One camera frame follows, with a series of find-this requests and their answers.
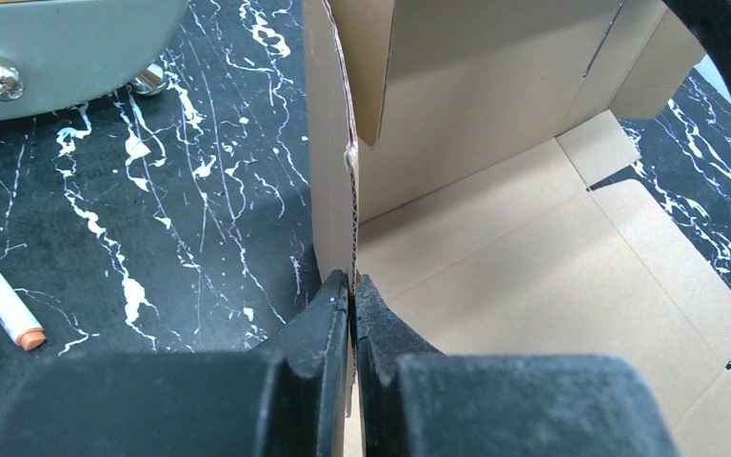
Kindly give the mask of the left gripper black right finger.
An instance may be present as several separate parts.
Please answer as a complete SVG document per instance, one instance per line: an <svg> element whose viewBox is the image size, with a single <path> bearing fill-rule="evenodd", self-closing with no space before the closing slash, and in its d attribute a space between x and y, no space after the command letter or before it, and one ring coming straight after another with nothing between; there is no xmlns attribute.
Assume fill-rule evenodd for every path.
<svg viewBox="0 0 731 457"><path fill-rule="evenodd" d="M623 359L447 355L356 283L368 456L674 456L657 401Z"/></svg>

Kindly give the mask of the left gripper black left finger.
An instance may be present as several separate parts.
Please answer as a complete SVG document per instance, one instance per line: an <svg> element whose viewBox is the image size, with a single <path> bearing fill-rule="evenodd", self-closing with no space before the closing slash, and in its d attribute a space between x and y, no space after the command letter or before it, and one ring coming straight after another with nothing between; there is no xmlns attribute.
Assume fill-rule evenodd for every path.
<svg viewBox="0 0 731 457"><path fill-rule="evenodd" d="M0 422L0 456L339 456L349 289L247 351L105 353L31 372Z"/></svg>

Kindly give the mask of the brown cardboard box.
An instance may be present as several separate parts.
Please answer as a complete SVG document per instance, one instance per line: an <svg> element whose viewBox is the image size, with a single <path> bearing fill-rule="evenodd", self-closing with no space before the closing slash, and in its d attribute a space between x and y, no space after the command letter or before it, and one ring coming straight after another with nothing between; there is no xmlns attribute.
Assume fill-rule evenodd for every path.
<svg viewBox="0 0 731 457"><path fill-rule="evenodd" d="M728 1L305 1L319 270L456 353L606 352L685 456L731 456L731 290L645 186L653 116Z"/></svg>

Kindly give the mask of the round white drawer cabinet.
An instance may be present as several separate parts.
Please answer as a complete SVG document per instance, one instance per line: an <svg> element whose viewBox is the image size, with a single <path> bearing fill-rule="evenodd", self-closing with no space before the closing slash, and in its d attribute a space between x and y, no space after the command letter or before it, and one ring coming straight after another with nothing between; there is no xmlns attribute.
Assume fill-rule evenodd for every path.
<svg viewBox="0 0 731 457"><path fill-rule="evenodd" d="M126 84L146 96L187 0L0 1L0 120L55 111Z"/></svg>

